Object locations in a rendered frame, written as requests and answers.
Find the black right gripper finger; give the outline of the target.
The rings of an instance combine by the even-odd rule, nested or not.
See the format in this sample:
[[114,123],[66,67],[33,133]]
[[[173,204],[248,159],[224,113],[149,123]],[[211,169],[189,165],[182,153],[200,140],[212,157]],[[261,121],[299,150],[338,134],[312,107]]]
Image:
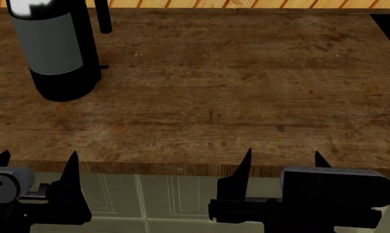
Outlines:
[[244,223],[246,190],[252,161],[249,149],[231,176],[217,181],[217,197],[208,204],[208,217],[218,223]]
[[324,159],[319,151],[315,152],[314,155],[315,167],[317,168],[331,168],[331,165]]

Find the white cabinet doors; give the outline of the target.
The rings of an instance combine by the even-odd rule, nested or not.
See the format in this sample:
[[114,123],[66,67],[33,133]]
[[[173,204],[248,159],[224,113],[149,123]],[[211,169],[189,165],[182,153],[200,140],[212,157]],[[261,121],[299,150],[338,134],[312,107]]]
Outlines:
[[218,177],[139,175],[149,219],[208,219],[208,203],[217,195]]

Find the cream cabinet door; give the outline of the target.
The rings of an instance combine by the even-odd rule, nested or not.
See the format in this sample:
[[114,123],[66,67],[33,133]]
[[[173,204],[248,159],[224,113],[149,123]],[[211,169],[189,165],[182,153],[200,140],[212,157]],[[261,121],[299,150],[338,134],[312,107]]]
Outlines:
[[149,233],[264,233],[261,223],[148,221],[147,226]]
[[30,233],[147,233],[144,221],[93,219],[84,225],[33,225]]

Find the black and grey coffee machine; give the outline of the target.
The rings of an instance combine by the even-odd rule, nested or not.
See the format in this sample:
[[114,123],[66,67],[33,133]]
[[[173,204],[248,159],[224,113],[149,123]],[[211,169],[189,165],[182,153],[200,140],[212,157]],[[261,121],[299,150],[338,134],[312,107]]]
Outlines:
[[14,30],[40,95],[68,102],[102,77],[85,0],[6,0]]

